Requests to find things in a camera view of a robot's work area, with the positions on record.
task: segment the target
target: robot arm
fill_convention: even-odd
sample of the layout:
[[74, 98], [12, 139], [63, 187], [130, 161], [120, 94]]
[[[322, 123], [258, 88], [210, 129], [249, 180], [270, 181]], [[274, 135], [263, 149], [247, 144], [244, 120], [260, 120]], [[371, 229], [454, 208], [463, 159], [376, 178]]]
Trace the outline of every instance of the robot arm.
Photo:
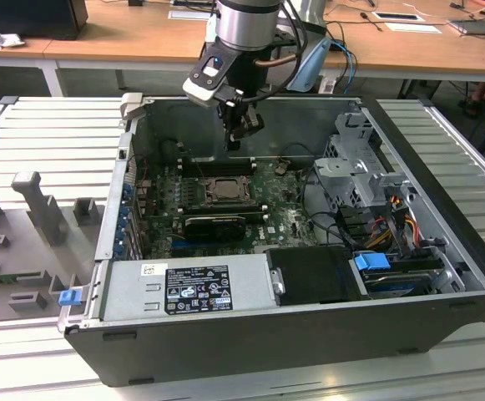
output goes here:
[[[282, 89], [309, 90], [324, 62], [326, 0], [217, 0], [216, 39], [183, 85], [195, 103], [218, 106], [227, 150], [264, 127], [255, 107]], [[275, 89], [263, 94], [266, 83]]]

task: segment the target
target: computer case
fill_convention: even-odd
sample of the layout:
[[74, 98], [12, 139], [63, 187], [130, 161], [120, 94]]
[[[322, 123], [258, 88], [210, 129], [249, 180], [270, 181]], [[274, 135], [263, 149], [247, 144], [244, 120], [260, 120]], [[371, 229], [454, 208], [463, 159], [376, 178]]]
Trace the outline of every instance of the computer case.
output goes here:
[[88, 19], [84, 0], [0, 0], [0, 33], [75, 40]]

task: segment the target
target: table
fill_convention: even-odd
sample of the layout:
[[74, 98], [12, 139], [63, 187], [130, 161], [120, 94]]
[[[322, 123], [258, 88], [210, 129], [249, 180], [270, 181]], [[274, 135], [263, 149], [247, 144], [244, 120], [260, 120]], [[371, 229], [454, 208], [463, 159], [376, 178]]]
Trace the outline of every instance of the table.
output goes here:
[[[337, 7], [347, 3], [369, 9], [365, 2], [337, 0], [328, 5], [333, 11], [327, 20], [362, 22], [358, 10]], [[411, 0], [429, 23], [445, 23], [447, 18], [467, 18], [467, 14], [450, 8], [440, 0]], [[476, 3], [466, 4], [471, 10]], [[379, 11], [414, 13], [398, 0], [379, 0]], [[56, 41], [30, 39], [25, 48], [0, 51], [0, 65], [35, 67], [43, 71], [53, 96], [65, 94], [60, 69], [136, 69], [190, 71], [200, 53], [205, 36], [205, 22], [167, 18], [169, 4], [148, 3], [130, 8], [127, 2], [104, 3], [87, 0], [88, 25], [79, 40]], [[359, 77], [435, 80], [485, 81], [485, 39], [460, 37], [450, 26], [438, 27], [442, 34], [398, 33], [380, 25], [383, 33], [369, 24], [344, 23], [348, 48], [358, 58]], [[336, 24], [330, 30], [340, 38]], [[330, 53], [324, 73], [338, 75], [344, 56]], [[123, 86], [123, 75], [116, 75]]]

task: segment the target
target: blue latch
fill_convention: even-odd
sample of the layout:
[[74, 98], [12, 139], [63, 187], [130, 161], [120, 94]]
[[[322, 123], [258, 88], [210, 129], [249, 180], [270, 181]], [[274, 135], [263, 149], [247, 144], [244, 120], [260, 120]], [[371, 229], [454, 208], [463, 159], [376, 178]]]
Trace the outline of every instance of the blue latch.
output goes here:
[[354, 259], [359, 270], [390, 269], [388, 259], [384, 253], [362, 253]]
[[81, 305], [82, 290], [64, 290], [60, 292], [58, 305], [61, 307], [78, 307]]

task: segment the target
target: power supply label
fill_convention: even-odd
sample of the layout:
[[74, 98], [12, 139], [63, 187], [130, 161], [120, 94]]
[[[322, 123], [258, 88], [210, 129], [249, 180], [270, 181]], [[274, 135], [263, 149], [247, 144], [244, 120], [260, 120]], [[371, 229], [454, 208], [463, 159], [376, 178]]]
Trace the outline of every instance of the power supply label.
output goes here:
[[233, 309], [227, 266], [167, 269], [165, 288], [164, 311], [169, 315]]

